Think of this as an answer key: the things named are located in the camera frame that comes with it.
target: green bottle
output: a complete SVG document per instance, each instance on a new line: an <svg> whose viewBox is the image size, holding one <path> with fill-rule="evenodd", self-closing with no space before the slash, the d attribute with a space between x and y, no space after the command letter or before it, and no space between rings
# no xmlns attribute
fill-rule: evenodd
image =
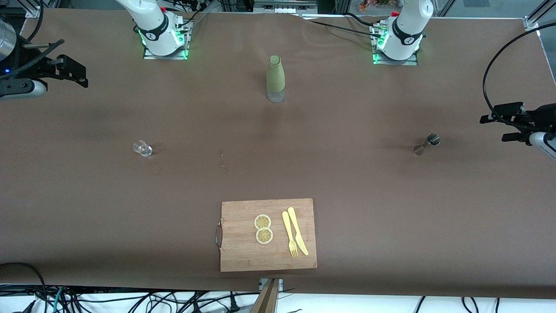
<svg viewBox="0 0 556 313"><path fill-rule="evenodd" d="M286 77L280 56L271 56L266 71L266 91L272 102L280 102L286 95Z"/></svg>

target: wooden cutting board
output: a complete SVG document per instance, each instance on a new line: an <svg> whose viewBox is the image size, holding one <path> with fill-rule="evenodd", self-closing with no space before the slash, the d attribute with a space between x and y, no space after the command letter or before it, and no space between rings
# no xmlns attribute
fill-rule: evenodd
<svg viewBox="0 0 556 313"><path fill-rule="evenodd" d="M309 255L299 247L298 257L292 258L282 212L294 207L299 230ZM270 229L274 236L267 244L258 243L254 220L259 214L271 219ZM222 241L220 271L269 271L315 268L315 218L312 199L279 199L222 202ZM295 229L291 225L295 240Z"/></svg>

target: gray floor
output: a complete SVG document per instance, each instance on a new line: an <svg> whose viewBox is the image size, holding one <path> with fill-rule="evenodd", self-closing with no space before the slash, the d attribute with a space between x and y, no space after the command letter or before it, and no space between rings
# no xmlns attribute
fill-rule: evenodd
<svg viewBox="0 0 556 313"><path fill-rule="evenodd" d="M449 17L524 17L542 0L457 0L448 12ZM446 0L438 0L442 5ZM60 7L79 9L123 9L115 0L61 0ZM556 21L556 8L542 23ZM552 73L556 74L556 27L541 31L541 39Z"/></svg>

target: lemon slice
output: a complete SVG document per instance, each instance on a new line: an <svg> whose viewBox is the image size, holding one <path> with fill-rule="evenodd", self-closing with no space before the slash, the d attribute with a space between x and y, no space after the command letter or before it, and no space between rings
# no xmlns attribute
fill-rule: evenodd
<svg viewBox="0 0 556 313"><path fill-rule="evenodd" d="M272 241L272 230L268 227L260 228L257 233L255 234L255 238L260 244L267 244Z"/></svg>
<svg viewBox="0 0 556 313"><path fill-rule="evenodd" d="M262 227L270 227L270 217L266 214L261 214L255 218L255 227L261 229Z"/></svg>

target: yellow utensil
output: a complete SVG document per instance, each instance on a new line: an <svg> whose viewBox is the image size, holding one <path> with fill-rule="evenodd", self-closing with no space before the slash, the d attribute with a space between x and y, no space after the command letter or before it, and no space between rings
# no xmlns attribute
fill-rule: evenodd
<svg viewBox="0 0 556 313"><path fill-rule="evenodd" d="M290 242L287 245L290 248L291 257L296 257L297 256L297 245L295 244L294 238L291 235L290 217L287 215L286 211L282 212L282 219L284 220L284 225L286 226L287 236L290 239Z"/></svg>
<svg viewBox="0 0 556 313"><path fill-rule="evenodd" d="M294 224L295 228L295 241L299 246L299 249L303 251L303 254L306 256L309 255L309 251L307 251L307 247L305 247L305 242L303 242L303 237L301 236L301 232L299 231L299 225L297 225L297 217L295 216L295 210L293 207L289 207L287 212L290 214L291 222Z"/></svg>

